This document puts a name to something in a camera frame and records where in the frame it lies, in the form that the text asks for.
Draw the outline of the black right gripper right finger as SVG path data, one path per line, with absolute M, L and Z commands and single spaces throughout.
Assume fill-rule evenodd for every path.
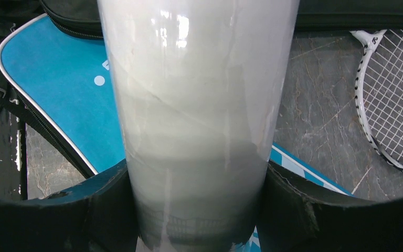
M 347 196 L 270 162 L 257 231 L 262 251 L 403 251 L 403 197 Z

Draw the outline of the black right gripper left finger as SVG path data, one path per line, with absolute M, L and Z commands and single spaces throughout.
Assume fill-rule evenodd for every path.
M 43 199 L 0 200 L 0 251 L 135 251 L 126 161 Z

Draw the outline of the white shuttlecock tube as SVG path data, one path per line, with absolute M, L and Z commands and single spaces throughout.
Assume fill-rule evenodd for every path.
M 98 1 L 142 248 L 250 238 L 298 1 Z

